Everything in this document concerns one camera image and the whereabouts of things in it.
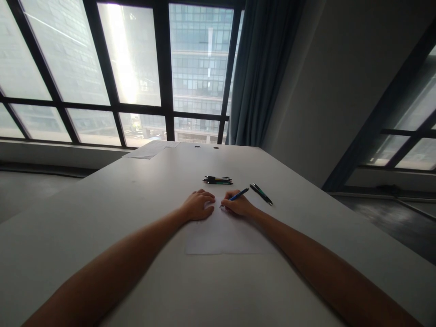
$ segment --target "stack of papers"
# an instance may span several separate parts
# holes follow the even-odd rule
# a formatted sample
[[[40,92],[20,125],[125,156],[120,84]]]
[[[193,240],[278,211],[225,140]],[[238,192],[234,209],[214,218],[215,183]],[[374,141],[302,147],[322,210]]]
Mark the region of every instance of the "stack of papers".
[[[151,159],[165,148],[175,148],[180,142],[153,140],[150,143],[124,155],[127,158]]]

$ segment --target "left hand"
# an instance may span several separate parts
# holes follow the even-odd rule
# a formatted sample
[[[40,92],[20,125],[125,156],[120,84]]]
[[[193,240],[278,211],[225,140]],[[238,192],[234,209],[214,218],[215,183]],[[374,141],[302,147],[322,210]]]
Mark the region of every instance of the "left hand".
[[[194,191],[186,199],[179,210],[185,216],[187,221],[206,219],[215,209],[213,206],[205,209],[204,205],[206,202],[214,203],[215,196],[203,189],[199,189],[198,191]]]

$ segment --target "white wall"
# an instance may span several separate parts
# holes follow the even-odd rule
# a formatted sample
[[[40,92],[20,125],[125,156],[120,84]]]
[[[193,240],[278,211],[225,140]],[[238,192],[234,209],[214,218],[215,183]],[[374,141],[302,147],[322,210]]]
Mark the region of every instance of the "white wall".
[[[130,150],[0,140],[0,161],[100,169]]]
[[[322,187],[435,14],[433,0],[309,0],[262,148]]]

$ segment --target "blue curtain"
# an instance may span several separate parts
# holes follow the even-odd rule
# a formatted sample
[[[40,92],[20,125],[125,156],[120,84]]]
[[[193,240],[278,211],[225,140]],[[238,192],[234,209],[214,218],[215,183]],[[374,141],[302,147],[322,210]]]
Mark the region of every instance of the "blue curtain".
[[[260,146],[304,0],[247,0],[226,144]]]

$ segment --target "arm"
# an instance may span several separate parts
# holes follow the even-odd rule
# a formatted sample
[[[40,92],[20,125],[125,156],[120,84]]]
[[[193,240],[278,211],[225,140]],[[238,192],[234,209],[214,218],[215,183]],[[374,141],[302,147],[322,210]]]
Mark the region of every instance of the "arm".
[[[244,196],[226,193],[228,210],[252,218],[283,250],[299,272],[351,326],[421,326],[355,268],[308,236],[254,207]]]
[[[144,275],[164,244],[189,220],[209,217],[215,197],[193,192],[177,210],[125,237],[68,279],[23,326],[91,326]]]

